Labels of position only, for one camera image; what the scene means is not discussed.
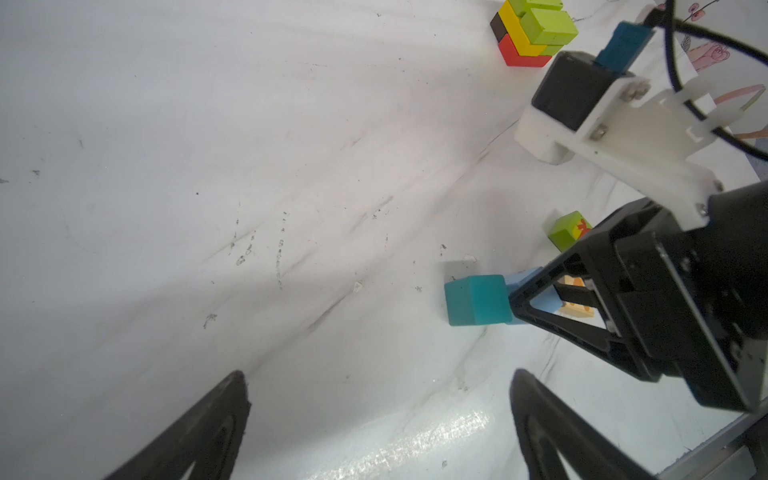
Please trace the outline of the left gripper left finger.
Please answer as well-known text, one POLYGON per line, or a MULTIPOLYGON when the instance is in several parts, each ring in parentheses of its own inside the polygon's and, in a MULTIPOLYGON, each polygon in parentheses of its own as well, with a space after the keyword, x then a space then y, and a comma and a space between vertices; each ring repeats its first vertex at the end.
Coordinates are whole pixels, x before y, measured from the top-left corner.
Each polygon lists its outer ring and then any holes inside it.
POLYGON ((110 479, 228 479, 251 404, 244 373, 235 370, 110 479))

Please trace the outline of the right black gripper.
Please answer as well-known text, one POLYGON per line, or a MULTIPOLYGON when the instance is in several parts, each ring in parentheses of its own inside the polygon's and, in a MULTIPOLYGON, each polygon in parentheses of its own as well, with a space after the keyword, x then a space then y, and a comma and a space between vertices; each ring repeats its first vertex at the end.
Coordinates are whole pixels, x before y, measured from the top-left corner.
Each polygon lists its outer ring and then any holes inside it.
POLYGON ((638 380, 673 369, 703 406, 755 409, 767 367, 767 185, 704 207, 707 224, 688 231, 647 198, 614 211, 509 296, 512 313, 638 380), (565 275, 587 288, 561 286, 565 275), (530 306, 528 291, 554 277, 562 301, 566 290, 590 296, 601 327, 530 306))

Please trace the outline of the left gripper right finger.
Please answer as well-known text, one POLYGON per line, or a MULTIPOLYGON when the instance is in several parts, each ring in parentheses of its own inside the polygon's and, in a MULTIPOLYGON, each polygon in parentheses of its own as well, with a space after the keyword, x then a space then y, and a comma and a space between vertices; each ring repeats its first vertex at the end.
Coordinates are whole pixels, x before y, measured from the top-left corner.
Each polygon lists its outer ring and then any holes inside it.
POLYGON ((568 462, 582 479, 651 479, 543 383, 515 371, 509 391, 519 446, 531 479, 567 479, 568 462))

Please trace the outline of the teal cube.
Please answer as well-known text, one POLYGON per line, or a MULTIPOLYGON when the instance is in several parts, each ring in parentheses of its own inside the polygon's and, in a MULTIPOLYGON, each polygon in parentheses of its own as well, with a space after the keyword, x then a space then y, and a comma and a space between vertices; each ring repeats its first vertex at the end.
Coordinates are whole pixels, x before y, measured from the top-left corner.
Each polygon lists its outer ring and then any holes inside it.
POLYGON ((513 320, 502 275, 473 275, 444 285, 448 323, 453 327, 508 324, 513 320))

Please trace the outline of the yellow wood block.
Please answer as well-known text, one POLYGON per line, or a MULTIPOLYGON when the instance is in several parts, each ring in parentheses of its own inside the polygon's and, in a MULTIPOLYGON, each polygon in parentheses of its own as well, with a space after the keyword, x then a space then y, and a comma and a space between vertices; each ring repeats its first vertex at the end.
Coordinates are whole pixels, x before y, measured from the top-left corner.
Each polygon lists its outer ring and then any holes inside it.
POLYGON ((520 18, 516 15, 508 1, 502 4, 502 7, 499 9, 499 16, 519 55, 523 57, 539 57, 543 55, 546 46, 534 45, 530 42, 522 28, 520 18))

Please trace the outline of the red wood block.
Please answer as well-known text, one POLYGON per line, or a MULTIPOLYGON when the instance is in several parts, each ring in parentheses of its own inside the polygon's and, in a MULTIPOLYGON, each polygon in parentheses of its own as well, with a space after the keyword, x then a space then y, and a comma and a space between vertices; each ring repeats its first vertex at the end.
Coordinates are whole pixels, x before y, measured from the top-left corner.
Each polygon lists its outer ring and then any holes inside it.
POLYGON ((541 68, 552 59, 551 56, 522 56, 508 34, 499 42, 498 48, 504 62, 509 67, 541 68))

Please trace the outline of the green block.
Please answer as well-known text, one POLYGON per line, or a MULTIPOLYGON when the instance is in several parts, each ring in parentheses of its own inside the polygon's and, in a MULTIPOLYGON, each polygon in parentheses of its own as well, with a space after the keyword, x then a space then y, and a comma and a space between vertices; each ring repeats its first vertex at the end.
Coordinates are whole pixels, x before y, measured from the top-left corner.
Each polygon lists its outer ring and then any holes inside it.
POLYGON ((543 56, 554 56, 578 35, 566 11, 531 8, 520 17, 520 23, 532 45, 544 46, 543 56))
POLYGON ((508 3, 519 18, 528 14, 532 9, 547 11, 563 10, 563 2, 561 0, 508 0, 508 3))

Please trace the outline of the brown wood block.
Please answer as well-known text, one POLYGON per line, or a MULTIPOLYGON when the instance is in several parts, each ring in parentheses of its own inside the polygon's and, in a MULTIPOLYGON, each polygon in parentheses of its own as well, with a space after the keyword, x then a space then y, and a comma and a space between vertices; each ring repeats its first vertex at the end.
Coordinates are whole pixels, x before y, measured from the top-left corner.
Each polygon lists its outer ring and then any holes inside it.
POLYGON ((499 13, 496 13, 490 22, 491 30, 494 34, 496 43, 500 43, 507 35, 507 28, 499 13))

